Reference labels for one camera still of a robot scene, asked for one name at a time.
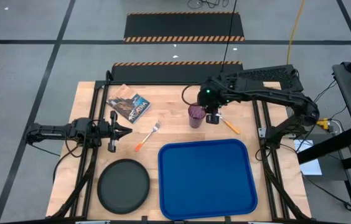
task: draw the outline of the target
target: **plastic cup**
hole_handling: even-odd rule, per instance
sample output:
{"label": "plastic cup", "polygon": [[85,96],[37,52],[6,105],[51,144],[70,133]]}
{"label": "plastic cup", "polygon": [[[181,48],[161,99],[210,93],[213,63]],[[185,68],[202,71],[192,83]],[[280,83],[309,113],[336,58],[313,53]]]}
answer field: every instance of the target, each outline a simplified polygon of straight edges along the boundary
{"label": "plastic cup", "polygon": [[199,128],[206,116],[204,109],[197,103],[192,104],[188,108],[189,126],[191,128]]}

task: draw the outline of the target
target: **silver fork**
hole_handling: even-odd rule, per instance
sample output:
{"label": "silver fork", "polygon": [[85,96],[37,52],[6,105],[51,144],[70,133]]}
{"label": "silver fork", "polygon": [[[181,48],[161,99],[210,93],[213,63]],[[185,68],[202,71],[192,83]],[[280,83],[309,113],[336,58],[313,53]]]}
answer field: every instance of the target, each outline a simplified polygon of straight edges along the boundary
{"label": "silver fork", "polygon": [[150,137],[150,135],[159,130],[160,127],[161,123],[160,121],[157,121],[155,126],[153,126],[152,131],[144,138],[144,140],[141,143],[138,144],[138,146],[136,147],[136,152],[140,150],[140,148],[143,146],[144,142]]}

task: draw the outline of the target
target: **black cable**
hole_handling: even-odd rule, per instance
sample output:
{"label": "black cable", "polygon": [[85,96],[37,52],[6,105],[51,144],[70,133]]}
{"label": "black cable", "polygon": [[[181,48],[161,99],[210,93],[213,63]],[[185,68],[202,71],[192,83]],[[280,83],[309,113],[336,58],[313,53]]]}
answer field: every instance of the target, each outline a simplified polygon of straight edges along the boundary
{"label": "black cable", "polygon": [[342,202],[342,203],[348,205],[349,207],[351,207],[351,203],[346,202],[345,200],[342,200],[342,199],[336,197],[334,194],[330,193],[330,192],[327,191],[326,189],[324,189],[324,188],[322,188],[321,186],[315,184],[312,180],[308,179],[302,172],[301,172],[301,175],[302,175],[306,180],[308,180],[312,185],[314,185],[314,186],[316,186],[317,188],[323,190],[325,193],[327,193],[328,195],[330,195],[330,196],[333,197],[334,199],[336,199],[336,200],[338,200],[338,201],[340,201],[340,202]]}
{"label": "black cable", "polygon": [[289,149],[291,149],[294,153],[297,153],[296,152],[296,150],[295,149],[293,149],[292,147],[290,147],[290,146],[287,146],[287,145],[285,145],[285,144],[280,144],[281,146],[284,146],[284,147],[287,147],[287,148],[289,148]]}
{"label": "black cable", "polygon": [[186,91],[189,87],[191,87],[191,86],[193,86],[193,85],[200,85],[200,84],[202,84],[202,83],[203,83],[203,82],[195,83],[195,84],[191,84],[191,85],[187,85],[187,86],[182,90],[181,99],[182,99],[182,101],[183,101],[186,105],[194,106],[192,103],[188,103],[188,102],[185,100],[185,98],[184,98],[184,93],[185,93],[185,91]]}
{"label": "black cable", "polygon": [[333,116],[330,117],[330,119],[333,119],[336,115],[338,115],[338,114],[340,114],[341,112],[343,112],[346,108],[347,108],[347,105],[345,105],[345,107],[344,107],[341,111],[337,112],[336,114],[333,114]]}
{"label": "black cable", "polygon": [[[190,3],[192,1],[196,1],[199,6],[198,7],[192,7],[190,5]],[[222,6],[223,7],[227,7],[229,2],[230,2],[229,0],[223,0],[222,1]],[[208,0],[189,0],[187,2],[187,5],[188,5],[188,7],[190,9],[199,9],[199,8],[201,8],[204,5],[204,3],[206,3],[209,8],[213,9],[213,8],[215,8],[216,6],[218,6],[220,4],[220,0],[216,0],[215,2],[209,2]]]}
{"label": "black cable", "polygon": [[49,154],[52,154],[52,155],[55,155],[55,156],[61,156],[61,155],[56,154],[56,153],[54,153],[54,152],[50,152],[50,151],[48,151],[48,150],[45,150],[45,149],[42,149],[42,148],[40,148],[40,147],[34,146],[33,144],[29,144],[29,145],[32,146],[32,147],[34,147],[34,148],[36,148],[36,149],[38,149],[38,150],[44,151],[44,152],[46,152],[46,153],[49,153]]}
{"label": "black cable", "polygon": [[320,92],[317,95],[317,97],[315,98],[314,102],[316,103],[319,100],[319,98],[321,98],[326,93],[326,91],[328,91],[330,88],[333,88],[334,86],[336,86],[337,83],[335,83],[335,82],[336,82],[336,80],[333,80],[324,91]]}
{"label": "black cable", "polygon": [[312,128],[310,129],[310,131],[306,134],[306,136],[305,136],[305,137],[303,138],[303,140],[300,142],[300,145],[299,145],[299,147],[296,149],[296,152],[299,152],[299,150],[300,150],[300,148],[301,148],[303,142],[306,141],[306,139],[307,139],[308,136],[312,133],[312,130],[314,130],[314,128],[315,128],[315,125],[312,125]]}
{"label": "black cable", "polygon": [[337,159],[338,161],[341,160],[341,159],[339,159],[339,158],[337,158],[337,157],[334,157],[334,156],[332,156],[332,155],[330,155],[330,154],[327,154],[327,156],[330,156],[330,157],[332,157],[333,159]]}
{"label": "black cable", "polygon": [[235,3],[233,5],[233,10],[232,10],[232,15],[231,15],[231,23],[230,23],[230,30],[228,31],[227,46],[225,47],[225,54],[224,54],[224,59],[223,59],[223,65],[221,66],[220,72],[224,71],[225,58],[227,57],[228,45],[230,44],[231,31],[232,31],[232,21],[233,21],[233,15],[235,13],[236,2],[238,2],[238,0],[235,0]]}
{"label": "black cable", "polygon": [[[258,152],[260,152],[260,151],[261,151],[261,149],[258,149],[257,152],[256,152],[256,154],[255,154],[255,157],[256,157],[257,161],[263,161],[263,158],[259,159],[259,158],[257,157]],[[272,152],[272,149],[269,150],[269,153],[265,156],[265,158],[268,158],[268,156],[271,155],[271,152]]]}
{"label": "black cable", "polygon": [[299,70],[297,70],[297,69],[294,68],[294,69],[292,70],[292,74],[293,74],[293,75],[296,75],[296,76],[297,76],[297,79],[300,80],[300,73],[299,73]]}
{"label": "black cable", "polygon": [[[30,135],[30,133],[33,132],[33,131],[51,131],[51,129],[35,129],[35,130],[30,130],[28,133],[26,133],[26,136],[28,137],[28,135]],[[68,141],[67,141],[67,140],[68,140],[68,136],[67,136],[67,134],[66,134],[66,131],[61,130],[61,129],[56,129],[56,131],[60,131],[60,132],[63,132],[63,133],[64,133],[64,135],[62,135],[62,137],[65,139],[65,145],[66,145],[66,148],[68,149],[68,152],[70,152],[70,148],[69,148]],[[38,147],[35,147],[35,148],[40,149],[40,150],[43,150],[43,151],[48,152],[48,153],[51,153],[51,152],[49,152],[49,151],[47,151],[47,150],[45,150],[45,149],[41,149],[41,148],[38,148]],[[82,156],[81,154],[78,155],[78,156],[76,156],[76,155],[74,155],[72,152],[70,152],[70,154],[71,154],[73,157],[75,157],[75,158],[78,158],[78,157]]]}
{"label": "black cable", "polygon": [[181,93],[181,98],[182,98],[182,101],[186,104],[186,105],[189,105],[189,106],[192,106],[192,104],[188,103],[185,98],[184,98],[184,93],[185,91],[191,87],[192,85],[187,85],[183,90],[182,90],[182,93]]}
{"label": "black cable", "polygon": [[[71,152],[73,152],[74,150],[76,150],[77,147],[78,147],[78,146],[74,147],[74,148],[71,150]],[[59,164],[62,162],[62,160],[63,160],[65,157],[67,157],[67,156],[69,156],[69,155],[70,155],[70,153],[67,152],[62,158],[59,159],[59,161],[58,161],[57,164],[55,165],[55,167],[54,167],[54,173],[52,174],[52,183],[55,181],[55,175],[56,175],[56,173],[57,173],[57,168],[58,168]]]}

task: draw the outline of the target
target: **yellow cable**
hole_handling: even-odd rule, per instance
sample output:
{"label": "yellow cable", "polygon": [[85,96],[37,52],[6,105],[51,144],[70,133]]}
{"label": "yellow cable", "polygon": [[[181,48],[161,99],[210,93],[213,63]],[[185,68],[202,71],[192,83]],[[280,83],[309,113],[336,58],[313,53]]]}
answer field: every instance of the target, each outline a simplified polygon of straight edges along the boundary
{"label": "yellow cable", "polygon": [[303,9],[303,7],[304,7],[304,2],[305,2],[305,0],[302,0],[302,1],[301,1],[300,10],[299,10],[299,13],[297,14],[297,18],[296,18],[296,21],[294,22],[294,27],[293,27],[293,30],[292,30],[292,35],[290,36],[290,39],[289,39],[288,57],[287,57],[287,59],[286,59],[286,64],[287,64],[287,65],[289,65],[290,48],[291,48],[291,46],[292,46],[292,41],[293,41],[294,33],[295,33],[296,29],[297,29],[297,24],[299,23],[300,15],[301,15],[302,9]]}

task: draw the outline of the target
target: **black round plate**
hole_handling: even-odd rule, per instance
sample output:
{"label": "black round plate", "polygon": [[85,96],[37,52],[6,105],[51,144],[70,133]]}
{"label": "black round plate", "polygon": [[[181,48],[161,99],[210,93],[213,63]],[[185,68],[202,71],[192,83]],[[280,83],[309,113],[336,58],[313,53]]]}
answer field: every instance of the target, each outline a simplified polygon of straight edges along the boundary
{"label": "black round plate", "polygon": [[102,206],[115,214],[134,211],[144,203],[148,192],[148,172],[132,159],[114,161],[98,181],[98,198]]}

